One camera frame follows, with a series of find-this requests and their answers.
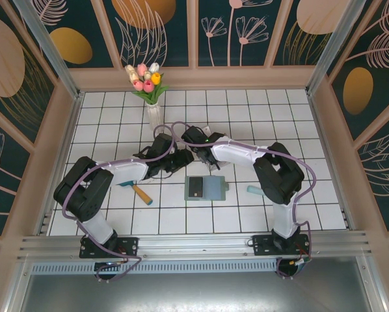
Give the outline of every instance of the white tulip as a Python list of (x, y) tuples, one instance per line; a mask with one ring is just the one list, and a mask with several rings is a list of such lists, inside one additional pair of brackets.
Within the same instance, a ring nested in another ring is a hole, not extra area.
[(146, 70), (144, 72), (144, 80), (150, 80), (150, 79), (151, 79), (151, 73), (148, 70)]
[(151, 64), (150, 68), (148, 69), (150, 73), (157, 73), (159, 70), (160, 70), (160, 65), (158, 65), (158, 63)]
[(127, 74), (129, 75), (130, 73), (135, 73), (135, 68), (132, 65), (127, 65), (125, 66), (125, 70)]
[(129, 80), (133, 82), (136, 80), (140, 80), (140, 78), (138, 77), (138, 74), (135, 71), (133, 71), (129, 74)]

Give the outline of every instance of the pink tulip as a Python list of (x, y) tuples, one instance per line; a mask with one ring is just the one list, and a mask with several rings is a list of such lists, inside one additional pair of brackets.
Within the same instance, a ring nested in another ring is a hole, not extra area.
[(144, 77), (144, 73), (148, 71), (147, 66), (144, 63), (141, 63), (137, 66), (137, 73), (140, 77)]
[(134, 89), (136, 91), (141, 91), (142, 89), (144, 89), (144, 83), (142, 83), (142, 81), (140, 80), (134, 80), (132, 82), (132, 85), (134, 86)]
[(153, 92), (154, 84), (151, 80), (145, 80), (144, 82), (144, 91), (147, 93)]

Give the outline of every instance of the white tile floor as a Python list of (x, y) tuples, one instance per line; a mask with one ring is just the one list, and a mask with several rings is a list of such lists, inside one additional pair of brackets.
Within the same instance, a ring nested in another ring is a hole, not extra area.
[[(312, 229), (345, 229), (328, 164), (304, 90), (197, 90), (167, 91), (159, 101), (165, 123), (177, 120), (260, 146), (275, 140), (304, 159), (318, 182), (297, 209), (299, 221)], [(130, 157), (153, 141), (144, 115), (143, 100), (131, 92), (86, 93), (72, 141), (66, 172), (81, 156), (95, 161)], [(186, 175), (209, 175), (206, 165), (192, 162), (169, 179), (141, 181), (152, 199), (150, 206), (130, 187), (114, 186), (102, 205), (108, 223), (120, 235), (238, 233), (268, 231), (273, 227), (273, 206), (267, 198), (247, 192), (259, 186), (254, 171), (229, 165), (214, 175), (224, 176), (230, 190), (225, 201), (185, 201)], [(302, 189), (308, 188), (305, 181)], [(77, 226), (62, 217), (56, 206), (48, 235), (80, 235)]]

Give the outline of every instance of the orange circle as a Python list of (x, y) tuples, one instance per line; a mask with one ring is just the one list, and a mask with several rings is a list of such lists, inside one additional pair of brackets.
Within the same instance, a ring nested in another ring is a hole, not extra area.
[(127, 24), (140, 29), (154, 28), (155, 20), (152, 20), (145, 2), (154, 19), (157, 12), (163, 24), (170, 21), (176, 11), (176, 0), (112, 0), (116, 12)]

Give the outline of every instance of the yellow tulip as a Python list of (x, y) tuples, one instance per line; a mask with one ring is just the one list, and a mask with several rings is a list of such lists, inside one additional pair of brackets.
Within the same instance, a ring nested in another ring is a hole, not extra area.
[(161, 75), (159, 73), (153, 73), (151, 76), (151, 81), (153, 84), (158, 85), (161, 81)]

